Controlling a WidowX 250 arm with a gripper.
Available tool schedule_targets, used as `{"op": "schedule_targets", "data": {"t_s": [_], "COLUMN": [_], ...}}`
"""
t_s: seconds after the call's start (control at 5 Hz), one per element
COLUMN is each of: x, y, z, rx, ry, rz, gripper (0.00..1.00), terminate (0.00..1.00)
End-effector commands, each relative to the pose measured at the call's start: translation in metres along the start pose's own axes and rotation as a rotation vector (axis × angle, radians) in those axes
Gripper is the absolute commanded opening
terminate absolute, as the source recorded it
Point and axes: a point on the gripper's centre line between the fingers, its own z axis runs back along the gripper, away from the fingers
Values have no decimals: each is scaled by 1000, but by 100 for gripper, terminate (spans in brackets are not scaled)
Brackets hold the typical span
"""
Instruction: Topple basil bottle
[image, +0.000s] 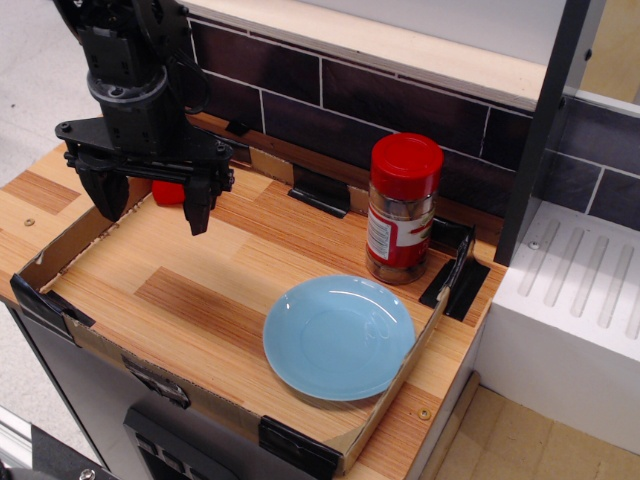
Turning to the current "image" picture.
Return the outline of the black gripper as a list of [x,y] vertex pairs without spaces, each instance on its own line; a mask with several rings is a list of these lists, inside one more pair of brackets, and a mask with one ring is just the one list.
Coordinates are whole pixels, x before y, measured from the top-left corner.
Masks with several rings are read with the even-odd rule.
[[118,221],[129,200],[129,177],[183,184],[183,211],[193,236],[207,230],[218,191],[234,183],[233,149],[189,123],[172,128],[155,142],[149,133],[109,135],[104,118],[69,120],[55,127],[67,146],[68,165],[103,217]]

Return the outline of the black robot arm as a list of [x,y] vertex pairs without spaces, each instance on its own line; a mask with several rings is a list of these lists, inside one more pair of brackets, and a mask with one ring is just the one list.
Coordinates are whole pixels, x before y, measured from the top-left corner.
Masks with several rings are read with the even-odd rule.
[[58,1],[88,65],[87,87],[98,118],[65,121],[56,136],[69,167],[99,212],[117,221],[129,201],[130,178],[184,189],[191,232],[206,231],[216,199],[234,183],[232,148],[192,125],[179,69],[200,68],[186,53],[188,9],[177,1]]

